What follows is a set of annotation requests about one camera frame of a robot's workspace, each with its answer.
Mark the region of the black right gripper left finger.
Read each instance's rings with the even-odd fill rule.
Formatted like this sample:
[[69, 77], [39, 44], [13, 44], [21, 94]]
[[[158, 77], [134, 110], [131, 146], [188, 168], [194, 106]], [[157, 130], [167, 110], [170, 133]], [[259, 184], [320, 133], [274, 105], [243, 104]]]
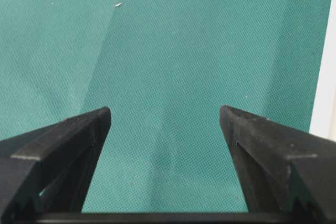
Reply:
[[111, 127], [102, 107], [1, 141], [1, 223], [81, 212]]

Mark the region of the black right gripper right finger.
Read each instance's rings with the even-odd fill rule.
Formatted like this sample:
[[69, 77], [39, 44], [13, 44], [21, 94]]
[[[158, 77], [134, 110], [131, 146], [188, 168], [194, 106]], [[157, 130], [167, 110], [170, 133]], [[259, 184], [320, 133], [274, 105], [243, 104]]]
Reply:
[[335, 142], [231, 106], [220, 126], [249, 212], [335, 223]]

